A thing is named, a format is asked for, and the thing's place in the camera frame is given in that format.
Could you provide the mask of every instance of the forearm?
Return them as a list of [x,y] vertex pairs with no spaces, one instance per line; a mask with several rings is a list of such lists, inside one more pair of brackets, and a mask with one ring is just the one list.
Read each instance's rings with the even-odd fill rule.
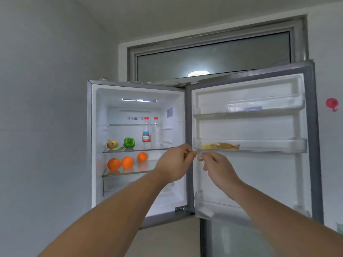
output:
[[343,236],[242,183],[234,200],[283,256],[341,256]]
[[124,256],[167,183],[160,172],[148,172],[82,216],[40,257]]

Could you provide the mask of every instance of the pear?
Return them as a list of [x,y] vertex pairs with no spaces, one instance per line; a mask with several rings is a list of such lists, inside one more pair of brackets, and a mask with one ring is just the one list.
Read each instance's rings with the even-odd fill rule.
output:
[[116,140],[110,140],[108,143],[107,143],[107,147],[112,150],[114,148],[117,148],[119,146],[119,143],[116,141]]

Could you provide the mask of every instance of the green bell pepper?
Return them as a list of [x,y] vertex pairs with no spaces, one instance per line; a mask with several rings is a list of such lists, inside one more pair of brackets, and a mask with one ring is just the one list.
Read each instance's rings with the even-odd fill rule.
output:
[[135,139],[134,138],[130,138],[130,137],[126,137],[124,139],[124,147],[129,149],[129,148],[133,148],[135,146]]

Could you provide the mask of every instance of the plastic water bottle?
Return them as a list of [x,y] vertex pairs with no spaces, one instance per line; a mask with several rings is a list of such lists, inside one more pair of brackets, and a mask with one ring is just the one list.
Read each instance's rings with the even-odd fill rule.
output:
[[149,117],[144,117],[144,129],[143,129],[143,147],[144,149],[150,149],[151,148],[151,130],[149,128]]
[[160,123],[158,122],[158,117],[154,117],[154,145],[155,148],[160,148],[162,146],[162,134],[161,134],[161,127]]

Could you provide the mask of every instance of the open refrigerator door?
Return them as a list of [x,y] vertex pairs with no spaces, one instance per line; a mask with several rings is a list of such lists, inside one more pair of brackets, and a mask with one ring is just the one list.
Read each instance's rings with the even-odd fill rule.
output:
[[[198,155],[223,154],[244,182],[323,222],[311,61],[206,79],[186,87],[186,94],[187,133]],[[214,185],[203,166],[193,162],[195,215],[250,227],[249,216]]]
[[[184,89],[88,82],[92,207],[153,170],[168,148],[185,143],[184,104]],[[161,191],[147,217],[163,222],[161,215],[175,218],[175,208],[186,204],[184,177]]]

